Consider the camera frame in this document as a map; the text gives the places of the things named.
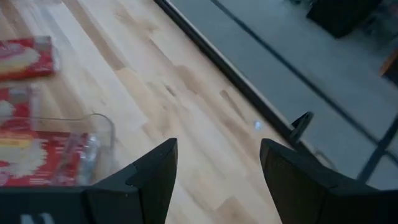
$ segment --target clear plastic container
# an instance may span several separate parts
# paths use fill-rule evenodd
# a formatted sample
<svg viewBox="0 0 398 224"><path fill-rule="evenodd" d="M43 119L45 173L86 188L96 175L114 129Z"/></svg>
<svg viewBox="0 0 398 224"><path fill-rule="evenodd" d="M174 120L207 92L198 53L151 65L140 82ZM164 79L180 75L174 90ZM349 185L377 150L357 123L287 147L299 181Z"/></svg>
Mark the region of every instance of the clear plastic container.
<svg viewBox="0 0 398 224"><path fill-rule="evenodd" d="M12 119L35 126L0 128L0 186L91 185L113 173L114 126L106 116Z"/></svg>

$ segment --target popcorn box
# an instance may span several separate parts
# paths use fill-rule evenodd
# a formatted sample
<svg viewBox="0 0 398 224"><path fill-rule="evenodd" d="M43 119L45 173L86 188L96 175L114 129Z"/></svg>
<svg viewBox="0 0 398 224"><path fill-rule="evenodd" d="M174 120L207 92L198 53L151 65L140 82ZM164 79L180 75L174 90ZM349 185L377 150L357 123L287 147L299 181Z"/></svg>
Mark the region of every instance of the popcorn box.
<svg viewBox="0 0 398 224"><path fill-rule="evenodd" d="M53 74L54 50L51 37L0 40L0 81Z"/></svg>
<svg viewBox="0 0 398 224"><path fill-rule="evenodd" d="M0 186L86 185L99 144L87 133L0 132Z"/></svg>
<svg viewBox="0 0 398 224"><path fill-rule="evenodd" d="M0 88L0 130L28 131L34 128L31 119L15 117L38 117L39 97L31 86Z"/></svg>

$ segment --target red package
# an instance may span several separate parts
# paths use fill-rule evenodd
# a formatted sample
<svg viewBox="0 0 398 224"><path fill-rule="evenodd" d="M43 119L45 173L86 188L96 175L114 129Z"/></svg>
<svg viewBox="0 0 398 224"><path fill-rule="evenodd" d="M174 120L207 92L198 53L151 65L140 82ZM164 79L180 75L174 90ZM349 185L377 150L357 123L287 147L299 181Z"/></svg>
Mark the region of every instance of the red package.
<svg viewBox="0 0 398 224"><path fill-rule="evenodd" d="M34 127L32 120L13 117L38 116L38 104L37 94L29 86L0 89L0 130L31 130Z"/></svg>
<svg viewBox="0 0 398 224"><path fill-rule="evenodd" d="M90 178L88 134L0 132L0 186L62 185Z"/></svg>
<svg viewBox="0 0 398 224"><path fill-rule="evenodd" d="M0 41L0 81L53 74L51 37Z"/></svg>

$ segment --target wooden floor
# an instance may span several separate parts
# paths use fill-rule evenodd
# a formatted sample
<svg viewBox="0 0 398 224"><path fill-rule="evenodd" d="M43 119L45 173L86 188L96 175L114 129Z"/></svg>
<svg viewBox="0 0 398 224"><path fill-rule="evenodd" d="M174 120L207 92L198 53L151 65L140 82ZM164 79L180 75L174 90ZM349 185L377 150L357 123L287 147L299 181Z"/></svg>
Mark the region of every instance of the wooden floor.
<svg viewBox="0 0 398 224"><path fill-rule="evenodd" d="M42 116L105 114L119 167L178 138L166 223L280 223L259 145L281 138L154 2L0 0L0 10L0 39L51 35L58 48L62 71L36 81Z"/></svg>

